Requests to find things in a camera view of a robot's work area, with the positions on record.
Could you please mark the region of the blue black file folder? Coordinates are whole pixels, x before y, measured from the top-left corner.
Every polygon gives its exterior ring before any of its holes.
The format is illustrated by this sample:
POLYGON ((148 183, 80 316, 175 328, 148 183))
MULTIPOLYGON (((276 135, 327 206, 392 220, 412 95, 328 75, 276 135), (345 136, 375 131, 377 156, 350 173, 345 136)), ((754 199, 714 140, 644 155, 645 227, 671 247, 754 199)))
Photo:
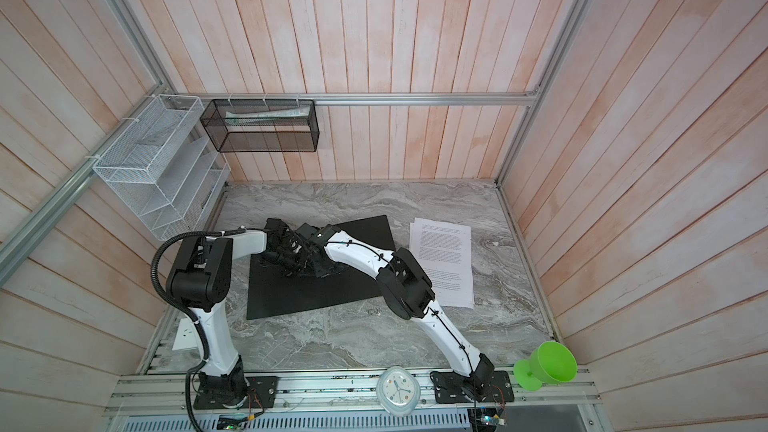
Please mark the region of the blue black file folder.
MULTIPOLYGON (((269 218, 266 230, 290 228, 281 219, 269 218)), ((344 265, 338 275, 301 277, 298 270, 250 257, 246 318, 249 320, 311 311, 379 297, 380 288, 366 274, 344 265)))

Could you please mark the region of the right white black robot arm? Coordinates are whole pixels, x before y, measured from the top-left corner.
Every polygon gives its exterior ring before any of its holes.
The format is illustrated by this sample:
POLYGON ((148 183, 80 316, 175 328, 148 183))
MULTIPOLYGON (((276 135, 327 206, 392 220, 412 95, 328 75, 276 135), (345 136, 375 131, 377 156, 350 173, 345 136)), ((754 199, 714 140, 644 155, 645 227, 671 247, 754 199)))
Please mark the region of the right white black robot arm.
POLYGON ((472 400, 486 397, 494 364, 447 316, 431 279, 408 249, 381 249, 334 225, 318 229, 304 224, 295 236, 311 257, 350 266, 373 278, 389 309, 404 320, 416 322, 448 359, 461 392, 472 400))

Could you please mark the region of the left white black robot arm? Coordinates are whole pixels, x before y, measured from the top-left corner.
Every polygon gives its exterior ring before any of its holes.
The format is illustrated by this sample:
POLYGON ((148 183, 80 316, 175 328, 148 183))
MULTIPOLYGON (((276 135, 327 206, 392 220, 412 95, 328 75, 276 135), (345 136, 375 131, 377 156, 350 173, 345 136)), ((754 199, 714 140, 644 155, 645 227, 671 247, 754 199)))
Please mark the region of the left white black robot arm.
POLYGON ((232 262, 262 255, 295 268, 301 261, 303 239, 283 221, 270 219, 264 229, 183 232, 164 242, 156 256, 160 258, 175 243, 180 246, 166 285, 154 284, 169 304, 192 321, 200 363, 188 375, 199 377, 198 394, 234 408, 245 400, 249 385, 226 319, 232 262))

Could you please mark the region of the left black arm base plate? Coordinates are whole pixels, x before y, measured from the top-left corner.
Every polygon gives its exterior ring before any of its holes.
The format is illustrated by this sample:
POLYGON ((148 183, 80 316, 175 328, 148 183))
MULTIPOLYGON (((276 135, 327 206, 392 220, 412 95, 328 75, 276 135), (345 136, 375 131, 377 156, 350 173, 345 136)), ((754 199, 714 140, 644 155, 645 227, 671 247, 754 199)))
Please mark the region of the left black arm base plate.
POLYGON ((277 376, 217 377, 202 375, 193 408, 196 410, 272 408, 275 402, 277 376))

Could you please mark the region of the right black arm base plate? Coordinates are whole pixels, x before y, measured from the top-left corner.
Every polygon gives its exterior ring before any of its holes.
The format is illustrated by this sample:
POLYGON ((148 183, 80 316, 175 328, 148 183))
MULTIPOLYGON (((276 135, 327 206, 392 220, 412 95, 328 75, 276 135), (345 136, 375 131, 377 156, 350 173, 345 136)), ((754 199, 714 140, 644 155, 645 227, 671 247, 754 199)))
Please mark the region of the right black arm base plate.
POLYGON ((431 371, 429 378, 438 404, 515 401, 512 380, 506 371, 495 371, 482 385, 452 371, 431 371))

